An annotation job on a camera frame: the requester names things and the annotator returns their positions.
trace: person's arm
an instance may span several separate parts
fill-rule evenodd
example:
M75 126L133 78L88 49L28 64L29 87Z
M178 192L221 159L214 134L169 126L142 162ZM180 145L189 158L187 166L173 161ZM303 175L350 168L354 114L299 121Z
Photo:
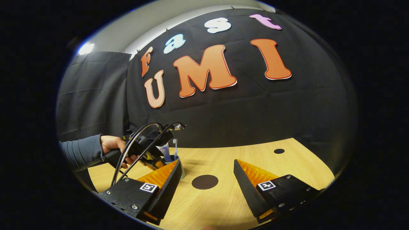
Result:
M60 142L60 148L74 171L84 170L103 161L101 134L80 140Z

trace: wooden table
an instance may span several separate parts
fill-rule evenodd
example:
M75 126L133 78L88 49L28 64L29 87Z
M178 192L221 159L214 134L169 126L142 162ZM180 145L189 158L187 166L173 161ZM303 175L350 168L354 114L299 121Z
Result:
M285 152L275 154L275 149L284 149ZM170 148L170 152L174 153L175 148ZM201 230L206 226L214 230L248 230L260 225L253 217L234 176L235 159L277 176L292 174L318 190L328 187L334 180L331 170L293 138L240 147L178 148L178 155L186 177L180 181L168 212L160 223L159 227L166 230ZM110 187L114 170L109 164L89 168L98 192ZM150 172L151 169L137 163L128 176L138 179ZM216 176L218 184L207 190L194 188L192 180L206 174Z

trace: orange letter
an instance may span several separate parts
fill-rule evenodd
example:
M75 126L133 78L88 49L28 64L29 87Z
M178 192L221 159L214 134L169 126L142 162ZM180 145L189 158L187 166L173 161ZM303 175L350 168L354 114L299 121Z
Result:
M149 47L149 49L146 51L146 53L143 55L141 58L142 62L142 77L145 76L146 72L149 70L148 63L151 62L151 52L153 48Z
M267 71L265 77L270 80L286 79L291 77L291 71L284 66L276 45L277 43L270 39L254 39L250 42L257 46L263 55Z
M200 65L189 56L183 56L173 63L173 66L177 67L179 71L180 97L195 94L195 88L190 85L189 78L200 91L204 91L209 72L211 77L209 87L211 89L217 90L234 86L237 83L237 79L230 74L227 67L224 50L224 45L214 45L207 48L203 53Z
M152 91L152 82L153 82L152 78L149 78L145 82L146 95L148 96L149 105L152 108L161 107L163 102L165 101L165 89L163 88L162 75L163 75L163 70L159 70L154 76L157 82L157 89L159 91L159 96L156 99L153 96L153 91Z

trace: person's hand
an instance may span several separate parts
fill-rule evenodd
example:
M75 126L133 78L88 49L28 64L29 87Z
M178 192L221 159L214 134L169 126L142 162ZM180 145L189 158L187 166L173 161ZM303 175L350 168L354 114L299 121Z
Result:
M119 149L121 153L123 153L125 149L125 141L121 140L119 137L114 137L114 136L101 136L100 138L101 141L101 147L102 147L102 153L107 154L111 152L114 149ZM131 155L130 157L126 157L125 161L128 164L132 164L136 160L135 155ZM127 169L128 166L126 165L125 162L122 163L122 168Z

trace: black circle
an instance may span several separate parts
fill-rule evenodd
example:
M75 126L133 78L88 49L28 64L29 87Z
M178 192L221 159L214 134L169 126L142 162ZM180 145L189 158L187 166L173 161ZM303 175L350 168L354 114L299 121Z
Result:
M274 153L276 154L282 154L284 152L284 149L276 149L274 150Z
M193 179L192 186L197 189L205 190L213 188L217 183L219 183L217 177L213 175L201 175Z

